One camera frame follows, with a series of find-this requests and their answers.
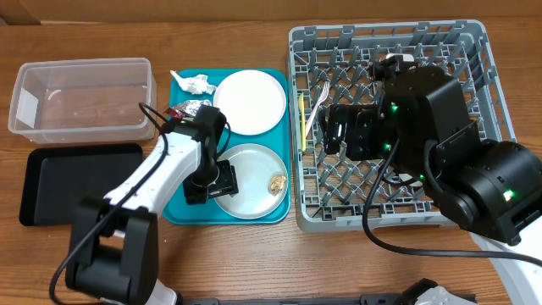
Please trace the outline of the white plastic fork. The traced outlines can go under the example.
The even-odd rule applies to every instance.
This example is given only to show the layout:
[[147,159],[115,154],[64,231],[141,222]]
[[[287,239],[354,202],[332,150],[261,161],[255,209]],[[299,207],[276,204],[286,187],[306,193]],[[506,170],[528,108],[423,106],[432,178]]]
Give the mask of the white plastic fork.
[[310,130],[312,129],[312,123],[316,118],[316,114],[318,112],[318,109],[325,102],[325,100],[327,99],[327,97],[329,95],[329,89],[330,89],[330,82],[326,81],[324,83],[322,92],[321,92],[320,96],[318,97],[318,100],[315,103],[314,107],[312,108],[312,111],[311,111],[311,113],[309,115],[309,118],[308,118],[308,120],[307,120],[307,122],[305,124],[305,136],[309,135]]

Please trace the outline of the yellow plastic spoon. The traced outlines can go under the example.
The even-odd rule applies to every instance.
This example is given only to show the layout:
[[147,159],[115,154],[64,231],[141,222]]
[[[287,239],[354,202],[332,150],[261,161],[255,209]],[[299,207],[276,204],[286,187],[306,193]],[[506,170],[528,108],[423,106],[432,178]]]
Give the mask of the yellow plastic spoon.
[[306,115],[304,106],[304,92],[298,97],[298,107],[300,111],[300,124],[301,124],[301,152],[304,153],[307,149],[307,136],[306,136]]

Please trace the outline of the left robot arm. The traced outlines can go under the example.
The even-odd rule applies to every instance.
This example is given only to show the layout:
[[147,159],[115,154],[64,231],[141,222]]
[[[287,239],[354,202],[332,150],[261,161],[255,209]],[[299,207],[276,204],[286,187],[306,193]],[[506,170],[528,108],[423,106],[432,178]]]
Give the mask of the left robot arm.
[[49,296],[59,303],[59,277],[74,291],[109,304],[181,304],[158,278],[158,219],[181,189],[189,204],[234,196],[235,168],[219,160],[226,125],[218,108],[201,106],[193,119],[165,119],[152,153],[102,199],[75,208],[69,254],[53,275]]

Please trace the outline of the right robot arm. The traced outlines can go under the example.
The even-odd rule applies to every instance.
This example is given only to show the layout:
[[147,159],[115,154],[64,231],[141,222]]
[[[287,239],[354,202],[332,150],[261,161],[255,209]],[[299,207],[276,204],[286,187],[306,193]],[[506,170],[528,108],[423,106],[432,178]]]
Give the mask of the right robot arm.
[[324,151],[379,159],[419,182],[443,216],[468,231],[515,304],[541,301],[541,162],[514,141],[482,139],[459,81],[434,66],[387,59],[370,76],[373,104],[322,111]]

